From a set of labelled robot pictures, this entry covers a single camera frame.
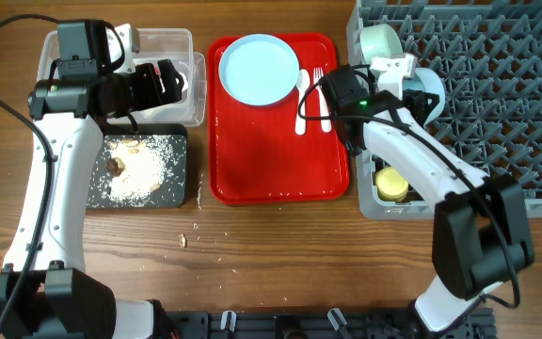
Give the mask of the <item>light blue small bowl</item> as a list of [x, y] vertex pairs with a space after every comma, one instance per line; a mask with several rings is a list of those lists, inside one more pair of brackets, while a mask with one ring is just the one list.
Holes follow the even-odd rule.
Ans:
[[431, 94], [437, 94], [439, 97], [437, 106], [434, 107], [430, 113], [424, 114], [424, 118], [419, 121], [419, 125], [425, 127], [442, 114], [446, 105], [445, 87], [441, 78], [434, 71], [428, 68], [417, 68], [413, 78], [405, 79], [403, 81], [403, 90], [406, 89], [420, 90]]

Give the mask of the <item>light blue plate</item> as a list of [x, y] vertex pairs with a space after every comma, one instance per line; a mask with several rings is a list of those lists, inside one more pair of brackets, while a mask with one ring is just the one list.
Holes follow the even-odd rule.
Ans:
[[232, 42], [218, 64], [223, 89], [236, 101], [253, 106], [283, 100], [294, 89], [299, 71], [294, 49], [267, 34], [247, 35]]

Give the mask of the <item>white plastic spoon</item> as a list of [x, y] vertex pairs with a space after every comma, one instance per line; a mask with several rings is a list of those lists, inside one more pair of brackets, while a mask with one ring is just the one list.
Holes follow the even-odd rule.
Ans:
[[307, 70], [301, 69], [299, 71], [298, 79], [296, 81], [296, 89], [298, 91], [298, 108], [295, 118], [295, 133], [299, 136], [303, 136], [306, 133], [306, 115], [305, 108], [305, 94], [310, 87], [310, 76]]

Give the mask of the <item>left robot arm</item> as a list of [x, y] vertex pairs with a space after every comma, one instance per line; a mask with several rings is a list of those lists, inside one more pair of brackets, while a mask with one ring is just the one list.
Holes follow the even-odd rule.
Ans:
[[117, 299], [86, 273], [89, 182], [108, 120], [168, 103], [169, 62], [135, 65], [137, 30], [103, 20], [57, 25], [58, 59], [30, 93], [34, 149], [23, 212], [0, 271], [0, 337], [173, 338], [158, 300]]

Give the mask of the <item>yellow plastic cup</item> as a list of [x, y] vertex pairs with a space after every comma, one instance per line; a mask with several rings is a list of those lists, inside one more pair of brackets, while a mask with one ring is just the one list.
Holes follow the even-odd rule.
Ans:
[[409, 190], [408, 181], [394, 168], [385, 167], [375, 175], [378, 196], [385, 202], [401, 202]]

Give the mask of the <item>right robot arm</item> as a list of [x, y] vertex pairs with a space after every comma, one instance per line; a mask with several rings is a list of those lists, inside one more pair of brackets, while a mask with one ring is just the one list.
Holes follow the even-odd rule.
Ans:
[[420, 125], [441, 100], [435, 93], [403, 89], [395, 63], [382, 74], [396, 89], [371, 80], [367, 65], [344, 65], [315, 85], [328, 120], [354, 154], [370, 151], [409, 182], [434, 214], [432, 263], [436, 276], [411, 305], [403, 329], [409, 337], [438, 337], [463, 323], [492, 290], [511, 283], [521, 302], [518, 273], [535, 261], [524, 192], [504, 174], [489, 176], [451, 153]]

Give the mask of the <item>mint green bowl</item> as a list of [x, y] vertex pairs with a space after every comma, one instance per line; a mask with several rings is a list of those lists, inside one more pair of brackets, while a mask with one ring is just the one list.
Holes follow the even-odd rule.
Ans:
[[403, 52], [397, 33], [388, 24], [364, 27], [360, 32], [360, 47], [366, 64], [370, 64], [375, 57], [390, 58]]

